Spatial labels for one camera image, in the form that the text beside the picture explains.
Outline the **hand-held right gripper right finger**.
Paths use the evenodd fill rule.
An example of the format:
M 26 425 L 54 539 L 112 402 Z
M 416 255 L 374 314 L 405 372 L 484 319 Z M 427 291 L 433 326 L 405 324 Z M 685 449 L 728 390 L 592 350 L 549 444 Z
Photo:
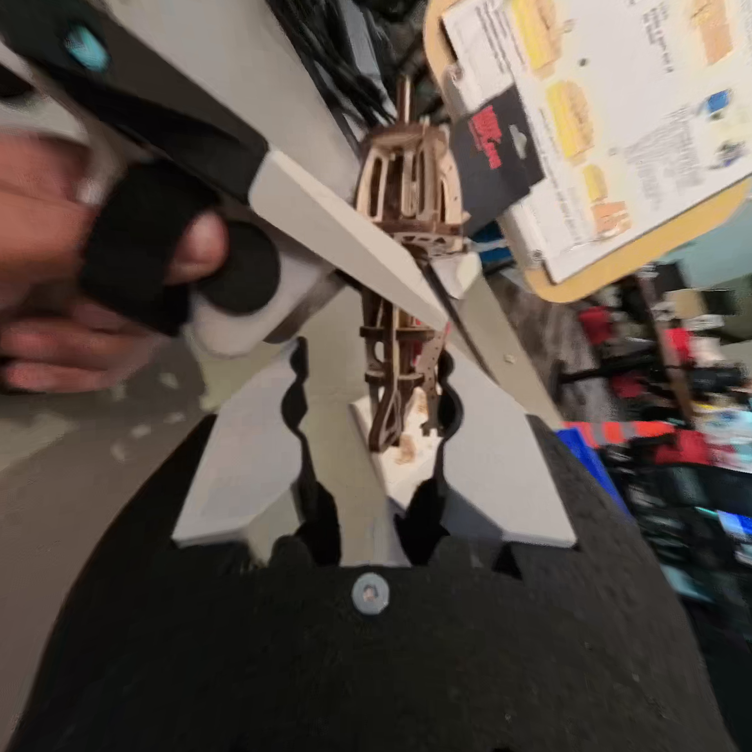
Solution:
M 574 547 L 577 536 L 526 409 L 464 353 L 441 355 L 434 469 L 399 516 L 403 547 L 445 535 Z

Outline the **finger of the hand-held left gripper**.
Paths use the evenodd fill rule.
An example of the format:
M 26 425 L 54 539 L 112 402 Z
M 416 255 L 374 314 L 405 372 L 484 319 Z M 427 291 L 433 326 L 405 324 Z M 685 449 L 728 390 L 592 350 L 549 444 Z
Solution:
M 248 202 L 263 220 L 363 287 L 432 329 L 445 327 L 445 307 L 409 251 L 282 151 L 265 155 Z
M 432 313 L 420 318 L 424 327 L 452 323 L 454 329 L 466 324 L 465 299 L 481 276 L 481 260 L 474 251 L 449 256 L 426 257 L 419 264 L 420 290 Z

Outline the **wooden mechanical model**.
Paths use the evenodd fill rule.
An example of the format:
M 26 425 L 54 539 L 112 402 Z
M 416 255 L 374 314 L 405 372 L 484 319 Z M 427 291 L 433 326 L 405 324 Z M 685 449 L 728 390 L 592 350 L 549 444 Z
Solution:
M 462 189 L 447 127 L 417 119 L 408 75 L 396 85 L 396 122 L 371 132 L 355 207 L 408 250 L 421 271 L 434 262 L 458 265 L 467 253 Z M 370 289 L 361 293 L 365 382 L 371 427 L 367 445 L 382 454 L 400 444 L 414 390 L 427 401 L 424 436 L 441 432 L 437 416 L 437 364 L 446 324 L 433 329 Z

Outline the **person's left hand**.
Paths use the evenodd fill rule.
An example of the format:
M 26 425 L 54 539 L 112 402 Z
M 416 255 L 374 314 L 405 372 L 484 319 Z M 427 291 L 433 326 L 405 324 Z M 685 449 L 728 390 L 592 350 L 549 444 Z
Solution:
M 108 390 L 166 337 L 82 296 L 81 249 L 96 217 L 77 200 L 85 147 L 32 133 L 1 139 L 2 389 Z

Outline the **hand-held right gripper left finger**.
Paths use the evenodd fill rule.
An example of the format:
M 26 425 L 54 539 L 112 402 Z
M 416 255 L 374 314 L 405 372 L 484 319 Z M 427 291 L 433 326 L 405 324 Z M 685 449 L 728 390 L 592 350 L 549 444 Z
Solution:
M 178 547 L 273 547 L 287 535 L 342 545 L 301 428 L 307 378 L 307 341 L 295 338 L 219 409 L 172 533 Z

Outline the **black model kit box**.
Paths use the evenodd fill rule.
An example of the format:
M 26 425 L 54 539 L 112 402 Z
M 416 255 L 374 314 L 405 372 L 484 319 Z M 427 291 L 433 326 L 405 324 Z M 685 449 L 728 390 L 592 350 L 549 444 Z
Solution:
M 450 129 L 450 146 L 473 236 L 531 193 L 544 179 L 538 151 L 513 83 Z

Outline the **white instruction booklet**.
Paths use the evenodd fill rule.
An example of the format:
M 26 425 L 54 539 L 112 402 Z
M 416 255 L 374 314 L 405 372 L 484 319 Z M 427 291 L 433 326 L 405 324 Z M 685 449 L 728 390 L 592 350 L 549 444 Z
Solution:
M 381 453 L 369 449 L 371 429 L 371 401 L 362 397 L 349 404 L 355 426 L 360 433 L 371 465 L 387 496 L 396 507 L 407 510 L 418 486 L 427 481 L 435 471 L 437 451 L 441 437 L 432 429 L 423 434 L 423 424 L 428 418 L 427 398 L 417 389 L 410 400 L 406 421 L 397 444 Z

